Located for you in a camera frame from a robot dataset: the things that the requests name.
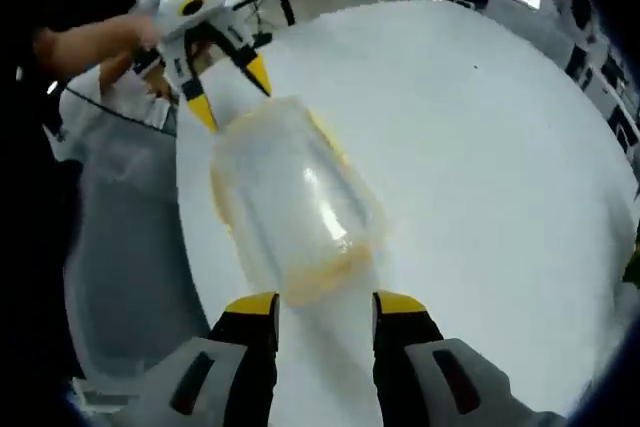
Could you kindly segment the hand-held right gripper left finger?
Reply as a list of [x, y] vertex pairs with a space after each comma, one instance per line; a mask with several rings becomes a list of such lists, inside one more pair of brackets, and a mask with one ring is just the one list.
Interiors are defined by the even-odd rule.
[[266, 426], [277, 382], [276, 292], [227, 305], [205, 338], [194, 337], [148, 372], [144, 426]]

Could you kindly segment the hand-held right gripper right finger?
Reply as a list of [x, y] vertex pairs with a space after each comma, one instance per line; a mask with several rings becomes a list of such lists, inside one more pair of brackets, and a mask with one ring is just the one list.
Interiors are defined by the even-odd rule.
[[373, 293], [373, 380], [385, 426], [564, 426], [511, 392], [509, 377], [446, 338], [416, 299]]

